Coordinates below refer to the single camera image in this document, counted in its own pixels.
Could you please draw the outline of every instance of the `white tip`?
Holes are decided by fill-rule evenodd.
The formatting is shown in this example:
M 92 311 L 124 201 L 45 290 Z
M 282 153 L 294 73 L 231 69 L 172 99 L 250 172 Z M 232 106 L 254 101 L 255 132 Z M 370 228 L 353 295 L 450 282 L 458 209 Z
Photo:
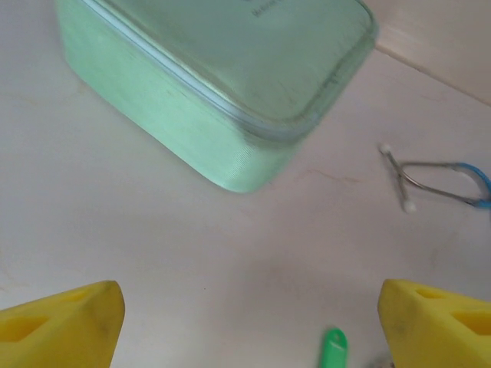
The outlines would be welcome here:
M 390 146 L 383 143 L 378 147 L 378 150 L 381 151 L 382 154 L 387 155 L 390 152 Z
M 413 201 L 410 201 L 409 199 L 407 201 L 404 201 L 403 207 L 404 207 L 404 212 L 406 213 L 416 212 L 416 205 L 414 204 Z

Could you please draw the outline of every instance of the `green plastic container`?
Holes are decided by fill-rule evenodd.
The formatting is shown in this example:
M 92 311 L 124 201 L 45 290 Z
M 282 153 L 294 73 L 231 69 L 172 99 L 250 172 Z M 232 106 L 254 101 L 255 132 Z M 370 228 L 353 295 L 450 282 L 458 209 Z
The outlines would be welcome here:
M 374 47 L 357 0 L 57 0 L 65 55 L 203 176 L 277 174 Z

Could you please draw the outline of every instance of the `container lid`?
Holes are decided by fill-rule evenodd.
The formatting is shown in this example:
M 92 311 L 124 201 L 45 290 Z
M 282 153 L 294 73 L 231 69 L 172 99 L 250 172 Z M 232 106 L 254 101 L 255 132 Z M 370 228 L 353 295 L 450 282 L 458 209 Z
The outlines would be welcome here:
M 377 31 L 358 0 L 83 1 L 246 128 L 279 139 L 318 123 Z

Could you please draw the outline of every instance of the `rectangular hole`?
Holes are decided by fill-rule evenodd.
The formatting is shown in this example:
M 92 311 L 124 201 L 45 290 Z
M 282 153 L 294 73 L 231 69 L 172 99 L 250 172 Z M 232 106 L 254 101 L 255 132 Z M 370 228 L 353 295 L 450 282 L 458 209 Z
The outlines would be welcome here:
M 445 296 L 439 293 L 438 291 L 433 291 L 430 289 L 418 289 L 416 292 L 425 297 L 426 299 L 444 299 Z
M 491 336 L 491 310 L 456 312 L 453 317 L 480 336 Z
M 16 317 L 0 321 L 0 343 L 17 343 L 41 327 L 46 317 Z

